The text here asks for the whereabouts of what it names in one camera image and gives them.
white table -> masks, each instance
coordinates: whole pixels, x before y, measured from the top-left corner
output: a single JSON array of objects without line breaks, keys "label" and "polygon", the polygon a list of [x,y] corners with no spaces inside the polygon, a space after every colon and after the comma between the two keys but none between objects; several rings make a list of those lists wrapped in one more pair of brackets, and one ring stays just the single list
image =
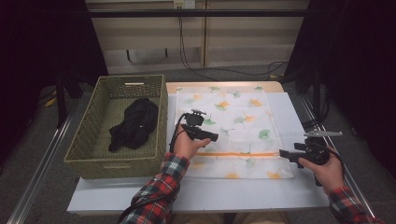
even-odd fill
[{"label": "white table", "polygon": [[[285,92],[267,93],[285,150],[302,143],[304,129]],[[168,143],[174,130],[176,95],[169,94]],[[314,175],[291,164],[290,179],[197,179],[184,177],[174,213],[252,212],[326,207]],[[120,214],[150,177],[80,179],[67,211],[79,215]]]}]

person's right hand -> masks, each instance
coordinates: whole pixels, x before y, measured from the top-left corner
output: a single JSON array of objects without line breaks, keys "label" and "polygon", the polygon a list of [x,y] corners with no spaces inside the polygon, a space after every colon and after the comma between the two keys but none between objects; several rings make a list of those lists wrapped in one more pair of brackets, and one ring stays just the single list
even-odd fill
[{"label": "person's right hand", "polygon": [[332,153],[329,161],[324,165],[316,165],[304,158],[298,159],[298,162],[315,173],[326,194],[345,185],[341,162]]},{"label": "person's right hand", "polygon": [[181,125],[177,127],[177,140],[175,142],[174,152],[180,156],[191,160],[200,147],[205,147],[210,143],[210,138],[204,140],[191,140]]}]

black garment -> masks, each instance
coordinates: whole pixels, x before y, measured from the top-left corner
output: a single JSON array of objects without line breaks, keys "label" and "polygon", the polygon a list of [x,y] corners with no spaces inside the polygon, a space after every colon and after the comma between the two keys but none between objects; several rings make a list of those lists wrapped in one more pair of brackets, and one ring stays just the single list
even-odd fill
[{"label": "black garment", "polygon": [[158,106],[148,98],[135,100],[124,111],[121,124],[112,127],[109,151],[115,151],[122,146],[137,149],[149,140],[149,134],[157,126]]}]

plaid sleeve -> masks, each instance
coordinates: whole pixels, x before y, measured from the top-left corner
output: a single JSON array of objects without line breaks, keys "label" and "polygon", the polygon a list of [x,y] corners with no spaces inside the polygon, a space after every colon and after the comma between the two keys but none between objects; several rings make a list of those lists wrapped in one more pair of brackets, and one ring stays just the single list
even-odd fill
[{"label": "plaid sleeve", "polygon": [[[160,172],[132,199],[132,204],[152,200],[178,190],[179,183],[189,167],[190,162],[177,154],[167,153]],[[161,200],[147,203],[132,211],[121,223],[166,223],[170,218],[173,201]]]},{"label": "plaid sleeve", "polygon": [[335,189],[329,193],[330,209],[340,223],[381,223],[383,220],[367,215],[361,202],[348,187]]}]

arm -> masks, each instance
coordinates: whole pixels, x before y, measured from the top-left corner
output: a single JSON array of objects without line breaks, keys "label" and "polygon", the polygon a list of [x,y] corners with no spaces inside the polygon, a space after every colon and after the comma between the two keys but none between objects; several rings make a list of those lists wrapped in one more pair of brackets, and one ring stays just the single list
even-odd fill
[{"label": "arm", "polygon": [[361,202],[345,186],[341,162],[333,154],[324,165],[316,165],[303,158],[299,163],[315,173],[329,197],[330,210],[340,223],[385,223],[364,213]]},{"label": "arm", "polygon": [[176,199],[180,181],[190,165],[190,159],[198,148],[210,143],[210,139],[190,140],[181,126],[177,131],[180,134],[175,142],[175,153],[166,153],[160,172],[132,199],[131,204],[144,205],[132,211],[127,209],[121,223],[166,223],[169,220],[173,201]]}]

